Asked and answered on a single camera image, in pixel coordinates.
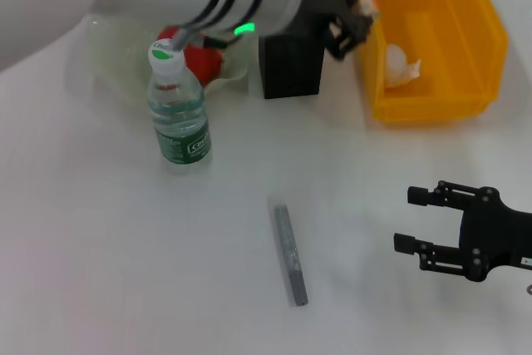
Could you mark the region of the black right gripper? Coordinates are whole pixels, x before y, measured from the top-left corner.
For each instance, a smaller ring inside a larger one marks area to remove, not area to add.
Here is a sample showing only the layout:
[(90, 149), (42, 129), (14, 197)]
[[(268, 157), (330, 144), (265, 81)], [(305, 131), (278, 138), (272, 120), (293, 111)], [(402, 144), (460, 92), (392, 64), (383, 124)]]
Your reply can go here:
[(498, 190), (440, 180), (432, 191), (410, 186), (407, 202), (464, 210), (459, 249), (394, 234), (394, 250), (417, 254), (420, 270), (465, 275), (479, 283), (501, 266), (531, 269), (531, 214), (505, 205)]

